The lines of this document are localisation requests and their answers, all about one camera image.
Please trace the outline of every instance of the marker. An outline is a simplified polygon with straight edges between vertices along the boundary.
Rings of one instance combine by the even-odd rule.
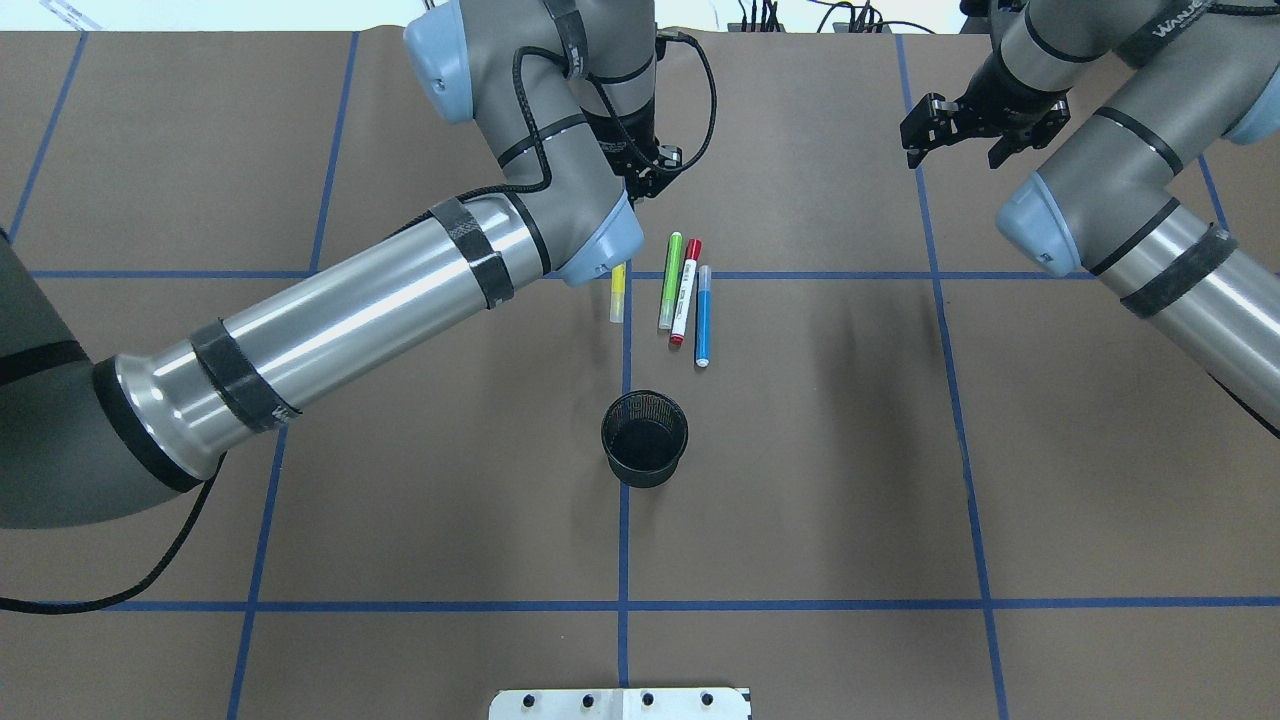
[[[613,268],[613,275],[609,279],[612,281],[612,286],[609,287],[609,322],[621,323],[622,306],[627,297],[627,264],[622,263],[617,268]]]
[[[705,368],[712,364],[712,266],[698,268],[698,341],[694,345],[694,364]]]
[[[685,342],[685,328],[689,325],[689,305],[694,300],[694,275],[698,274],[698,256],[703,251],[703,241],[689,238],[685,249],[685,272],[680,275],[680,297],[676,299],[676,316],[671,322],[671,345]]]
[[[662,277],[662,311],[658,313],[658,329],[669,331],[676,315],[676,287],[680,284],[680,259],[685,254],[685,236],[671,233],[667,243],[667,273]]]

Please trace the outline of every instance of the green marker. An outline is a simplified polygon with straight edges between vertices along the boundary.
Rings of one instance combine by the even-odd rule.
[[[662,311],[658,314],[658,329],[669,331],[676,316],[676,292],[680,290],[680,268],[685,261],[685,236],[671,233],[667,243],[667,273],[662,277]]]

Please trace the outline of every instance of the blue tape line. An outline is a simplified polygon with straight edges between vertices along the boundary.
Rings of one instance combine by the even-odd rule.
[[[622,304],[622,393],[631,392],[631,334],[635,325],[635,287],[627,260],[627,284]],[[631,487],[618,483],[618,687],[631,684],[630,618],[627,602],[631,600]]]
[[[1222,199],[1217,195],[1217,184],[1213,183],[1213,173],[1208,169],[1208,160],[1203,155],[1199,156],[1201,174],[1204,176],[1204,186],[1208,188],[1208,199],[1213,201],[1213,214],[1217,215],[1217,224],[1222,225],[1222,229],[1231,232],[1231,227],[1226,224],[1226,213],[1222,210]]]
[[[311,270],[32,270],[35,278],[49,279],[306,279],[316,274]],[[1089,273],[1071,273],[1055,278],[1048,273],[1037,272],[718,272],[721,281],[929,281],[934,277],[943,281],[1093,281]],[[543,279],[559,279],[552,273]],[[603,275],[599,279],[609,279]],[[627,282],[660,281],[662,273],[628,273]]]
[[[183,279],[183,281],[273,281],[305,279],[307,270],[32,270],[33,278],[49,279]]]
[[[342,149],[342,129],[347,122],[347,99],[351,97],[351,77],[356,72],[356,49],[360,47],[360,33],[351,33],[351,46],[347,50],[347,72],[342,79],[342,99],[338,101],[338,119],[333,126],[333,143],[329,147],[329,169],[324,177],[324,193],[320,196],[320,217],[316,219],[316,237],[311,245],[311,272],[320,268],[320,249],[324,246],[324,229],[329,223],[329,197],[333,195],[333,176],[338,172],[338,151]]]
[[[1060,597],[993,600],[996,610],[1120,610],[1125,607],[1280,607],[1280,597]]]
[[[628,277],[637,281],[660,281],[662,273],[637,272]],[[1093,281],[1089,273],[1069,273],[1055,277],[1036,270],[716,270],[721,281]],[[602,281],[609,279],[602,275]]]
[[[906,47],[902,36],[893,36],[897,45],[897,68],[902,79],[902,106],[911,111],[911,81],[906,65]],[[982,520],[978,515],[978,493],[973,483],[973,466],[969,459],[969,439],[964,425],[964,407],[960,404],[960,383],[956,377],[955,355],[951,348],[951,329],[947,327],[946,299],[942,295],[942,279],[938,272],[937,245],[933,237],[933,218],[929,214],[929,193],[924,183],[924,168],[915,169],[915,190],[920,200],[920,222],[924,225],[924,243],[929,254],[929,272],[933,274],[933,302],[938,315],[938,328],[942,336],[942,355],[947,368],[947,387],[951,392],[951,415],[960,443],[960,459],[964,468],[966,503],[969,506],[969,532],[973,539],[973,555],[978,566],[978,589],[983,601],[983,620],[987,629],[987,653],[991,656],[991,678],[996,693],[996,710],[1000,720],[1009,720],[1009,698],[1005,692],[1004,662],[1000,659],[1000,641],[996,635],[996,614],[991,607],[991,580],[987,574],[987,552],[982,539]]]
[[[232,676],[232,694],[227,702],[227,720],[236,720],[239,714],[241,691],[244,688],[244,670],[248,666],[248,648],[253,638],[253,619],[257,615],[257,596],[262,587],[262,566],[266,565],[266,546],[271,538],[271,516],[275,514],[275,493],[280,487],[280,470],[284,466],[284,446],[289,439],[289,427],[280,428],[275,441],[275,459],[271,460],[271,480],[266,486],[266,502],[262,505],[262,525],[257,533],[257,552],[253,555],[253,574],[248,585],[248,602],[244,607],[244,625],[241,628],[239,651],[236,653],[236,674]]]
[[[255,605],[262,614],[502,614],[502,612],[872,612],[986,610],[1125,610],[1280,607],[1280,596],[1029,597],[941,600],[549,600],[549,601],[283,601]],[[104,612],[244,612],[247,602],[133,600]]]
[[[36,178],[40,177],[40,167],[45,163],[45,152],[49,151],[49,143],[54,140],[54,129],[58,128],[58,119],[63,114],[63,106],[67,105],[67,95],[70,94],[72,82],[76,79],[76,69],[79,68],[79,60],[84,55],[86,42],[88,42],[88,33],[81,32],[79,41],[76,44],[76,54],[72,55],[72,64],[67,68],[67,77],[63,79],[63,88],[58,92],[58,101],[54,102],[54,111],[49,117],[49,124],[45,127],[45,136],[40,140],[40,147],[36,150],[36,160],[31,164],[31,172],[27,173],[27,184],[22,188],[22,197],[18,199],[18,210],[13,214],[13,223],[9,225],[9,245],[18,242],[22,217],[26,214],[27,202],[36,188]]]
[[[104,612],[244,612],[246,602],[133,600],[102,609]]]
[[[982,610],[982,600],[648,600],[631,612],[852,612],[872,610]]]
[[[484,602],[259,602],[257,612],[367,612],[367,614],[480,614],[480,612],[614,612],[618,603],[600,601],[484,601]]]

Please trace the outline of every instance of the black cup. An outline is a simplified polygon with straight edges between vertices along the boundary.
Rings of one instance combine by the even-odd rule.
[[[634,488],[652,488],[676,471],[689,443],[689,423],[666,395],[637,389],[609,406],[600,423],[600,442],[620,480]]]

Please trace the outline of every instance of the red marker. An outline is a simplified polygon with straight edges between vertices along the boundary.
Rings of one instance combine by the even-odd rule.
[[[698,256],[703,252],[703,241],[691,238],[685,249],[685,272],[680,275],[680,297],[676,300],[676,316],[671,323],[671,345],[685,342],[685,328],[689,325],[689,305],[694,299],[694,278],[698,275]]]

